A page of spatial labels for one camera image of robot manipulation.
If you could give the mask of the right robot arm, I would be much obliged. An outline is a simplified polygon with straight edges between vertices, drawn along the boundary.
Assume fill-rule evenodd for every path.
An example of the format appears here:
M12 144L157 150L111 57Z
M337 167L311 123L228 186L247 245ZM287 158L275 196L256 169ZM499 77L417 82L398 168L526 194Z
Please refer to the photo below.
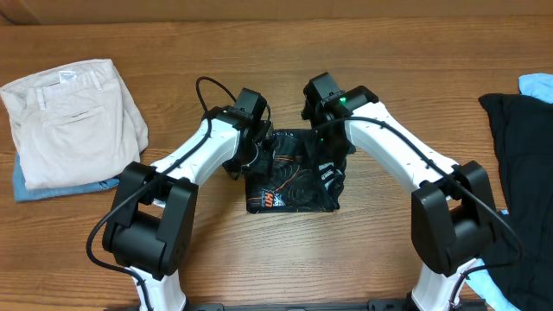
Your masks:
M484 310L461 287L480 269L477 258L507 229L485 169L439 154L406 130L364 86L342 90L329 73L304 87L302 118L341 156L355 146L376 159L410 194L411 241L423 262L404 298L371 299L370 310Z

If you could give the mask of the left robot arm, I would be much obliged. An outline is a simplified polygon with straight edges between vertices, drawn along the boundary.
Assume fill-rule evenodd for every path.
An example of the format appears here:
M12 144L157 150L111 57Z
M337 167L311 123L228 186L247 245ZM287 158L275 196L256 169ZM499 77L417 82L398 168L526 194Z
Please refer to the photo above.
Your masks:
M268 110L260 93L245 88L233 105L208 111L174 153L150 166L132 162L120 175L102 246L117 270L132 277L139 309L185 309L178 268L190 244L199 188L221 165L239 171L260 159Z

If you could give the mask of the black printed cycling jersey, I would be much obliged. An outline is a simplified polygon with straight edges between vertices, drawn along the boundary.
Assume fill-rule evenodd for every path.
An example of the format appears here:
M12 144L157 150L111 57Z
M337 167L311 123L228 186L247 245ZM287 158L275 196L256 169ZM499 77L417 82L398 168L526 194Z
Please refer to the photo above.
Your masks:
M275 130L270 175L245 178L248 213L332 213L340 208L346 170L312 162L311 130Z

